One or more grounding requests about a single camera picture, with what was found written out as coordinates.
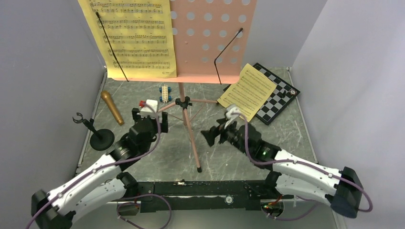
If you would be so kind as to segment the yellow sheet music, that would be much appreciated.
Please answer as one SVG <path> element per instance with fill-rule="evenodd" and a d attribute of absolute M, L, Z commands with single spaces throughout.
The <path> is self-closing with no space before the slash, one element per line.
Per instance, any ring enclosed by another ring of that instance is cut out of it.
<path fill-rule="evenodd" d="M 247 121 L 251 121 L 274 92 L 276 84 L 248 63 L 239 76 L 238 82 L 231 84 L 217 102 L 223 107 L 235 104 Z"/>
<path fill-rule="evenodd" d="M 80 0 L 109 78 L 177 77 L 170 1 Z"/>

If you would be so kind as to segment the gold microphone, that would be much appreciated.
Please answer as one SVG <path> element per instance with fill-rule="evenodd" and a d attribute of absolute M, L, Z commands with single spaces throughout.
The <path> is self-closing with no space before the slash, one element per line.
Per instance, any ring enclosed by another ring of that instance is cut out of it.
<path fill-rule="evenodd" d="M 100 97 L 106 103 L 107 107 L 109 108 L 109 110 L 110 110 L 111 114 L 113 115 L 114 119 L 116 120 L 116 122 L 119 125 L 123 125 L 125 123 L 124 119 L 123 119 L 120 111 L 118 110 L 111 94 L 108 91 L 103 90 L 100 93 Z"/>

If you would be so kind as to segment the black microphone stand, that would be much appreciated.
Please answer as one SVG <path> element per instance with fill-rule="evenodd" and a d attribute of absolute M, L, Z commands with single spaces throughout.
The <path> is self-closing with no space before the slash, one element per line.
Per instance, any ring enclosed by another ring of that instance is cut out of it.
<path fill-rule="evenodd" d="M 80 119 L 75 119 L 72 117 L 72 120 L 76 124 L 84 124 L 84 126 L 93 133 L 90 137 L 90 146 L 96 151 L 103 151 L 110 148 L 115 140 L 114 133 L 109 129 L 99 129 L 96 130 L 94 127 L 94 119 L 90 118 L 89 120 L 84 119 L 83 115 L 79 112 L 76 113 Z"/>

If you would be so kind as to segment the pink music stand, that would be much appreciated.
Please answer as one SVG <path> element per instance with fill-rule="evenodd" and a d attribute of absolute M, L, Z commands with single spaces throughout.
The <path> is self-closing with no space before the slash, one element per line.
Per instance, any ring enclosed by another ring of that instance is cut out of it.
<path fill-rule="evenodd" d="M 156 82 L 178 83 L 179 107 L 188 128 L 196 168 L 202 168 L 192 131 L 190 102 L 216 104 L 215 100 L 189 98 L 185 83 L 232 84 L 239 80 L 251 23 L 256 9 L 255 0 L 173 0 L 174 50 L 176 78 L 155 78 Z"/>

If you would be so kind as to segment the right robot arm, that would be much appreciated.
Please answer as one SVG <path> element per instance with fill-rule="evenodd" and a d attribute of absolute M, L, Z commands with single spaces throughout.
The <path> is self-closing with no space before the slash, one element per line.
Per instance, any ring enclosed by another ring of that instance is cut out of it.
<path fill-rule="evenodd" d="M 266 142 L 251 124 L 225 126 L 226 119 L 218 119 L 218 126 L 202 130 L 207 144 L 228 142 L 251 157 L 253 164 L 269 170 L 263 186 L 269 198 L 294 195 L 323 203 L 347 218 L 356 218 L 360 210 L 363 186 L 354 169 L 335 169 L 299 158 L 277 145 Z"/>

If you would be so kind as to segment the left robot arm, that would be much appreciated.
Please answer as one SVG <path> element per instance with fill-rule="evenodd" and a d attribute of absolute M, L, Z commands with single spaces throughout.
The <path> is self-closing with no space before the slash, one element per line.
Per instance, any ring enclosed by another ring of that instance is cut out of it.
<path fill-rule="evenodd" d="M 121 137 L 114 149 L 103 154 L 92 166 L 51 191 L 42 189 L 32 195 L 27 228 L 36 223 L 41 229 L 69 229 L 80 218 L 116 199 L 132 200 L 138 183 L 125 170 L 151 153 L 168 132 L 168 114 L 155 112 L 143 117 L 132 110 L 134 125 Z"/>

